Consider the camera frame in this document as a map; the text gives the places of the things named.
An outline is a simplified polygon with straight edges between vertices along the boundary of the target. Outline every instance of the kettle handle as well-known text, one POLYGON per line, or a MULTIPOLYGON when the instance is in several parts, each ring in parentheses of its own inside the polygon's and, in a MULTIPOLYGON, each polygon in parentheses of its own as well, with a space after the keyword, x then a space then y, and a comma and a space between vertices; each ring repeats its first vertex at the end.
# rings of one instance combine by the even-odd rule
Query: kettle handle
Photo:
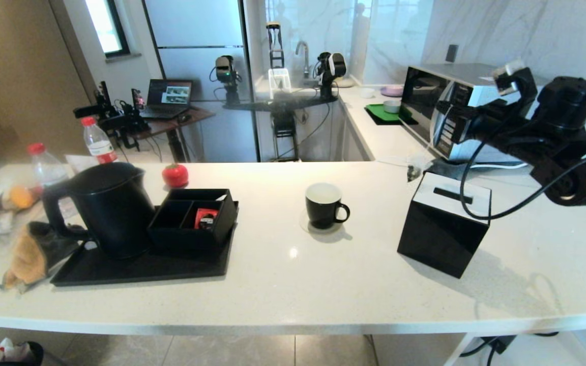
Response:
POLYGON ((68 197, 67 183, 69 181, 61 181, 55 185, 47 186, 42 192, 42 204, 44 204, 44 211, 49 218, 49 224, 58 233, 58 235, 65 238, 73 238, 76 240, 87 240, 90 238, 87 230, 72 230, 65 225, 65 218, 60 212, 58 201, 61 198, 68 197))

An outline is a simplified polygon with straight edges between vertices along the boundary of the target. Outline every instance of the faucet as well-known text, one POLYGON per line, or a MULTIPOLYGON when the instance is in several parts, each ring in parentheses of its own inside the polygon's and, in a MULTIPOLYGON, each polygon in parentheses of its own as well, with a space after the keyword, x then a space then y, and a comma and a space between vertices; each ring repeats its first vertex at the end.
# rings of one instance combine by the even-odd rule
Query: faucet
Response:
POLYGON ((296 55, 300 53, 300 46, 304 47, 304 78, 309 79, 309 45, 303 40, 299 41, 298 45, 295 47, 296 55))

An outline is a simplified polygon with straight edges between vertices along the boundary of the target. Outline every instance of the kettle lid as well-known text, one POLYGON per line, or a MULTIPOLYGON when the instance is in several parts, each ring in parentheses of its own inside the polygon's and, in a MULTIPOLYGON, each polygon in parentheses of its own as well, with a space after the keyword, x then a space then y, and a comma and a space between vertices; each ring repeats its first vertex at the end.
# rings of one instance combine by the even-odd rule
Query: kettle lid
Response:
POLYGON ((79 195, 96 194, 123 185, 141 174, 144 174, 144 170, 128 163, 96 165, 70 179, 69 189, 79 195))

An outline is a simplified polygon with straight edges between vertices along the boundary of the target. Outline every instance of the laptop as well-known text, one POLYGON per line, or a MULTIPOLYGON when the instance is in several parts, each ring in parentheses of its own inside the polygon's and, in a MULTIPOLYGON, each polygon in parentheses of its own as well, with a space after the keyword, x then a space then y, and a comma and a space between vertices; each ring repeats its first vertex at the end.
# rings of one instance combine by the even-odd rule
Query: laptop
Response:
POLYGON ((143 118, 171 119, 189 109, 191 80, 151 79, 149 95, 144 109, 139 110, 143 118))

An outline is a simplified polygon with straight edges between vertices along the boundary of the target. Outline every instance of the microwave control panel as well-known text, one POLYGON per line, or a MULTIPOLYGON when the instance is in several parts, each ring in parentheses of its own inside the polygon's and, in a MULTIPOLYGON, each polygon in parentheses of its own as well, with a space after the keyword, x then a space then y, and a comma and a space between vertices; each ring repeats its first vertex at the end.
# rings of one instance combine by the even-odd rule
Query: microwave control panel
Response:
MULTIPOLYGON (((467 85, 456 83, 449 102, 457 106, 467 106, 470 102, 470 97, 472 97, 472 88, 467 85)), ((448 157, 451 154, 451 148, 453 147, 451 137, 454 134, 456 123, 447 118, 444 118, 443 121, 442 125, 438 126, 439 139, 436 148, 448 157)))

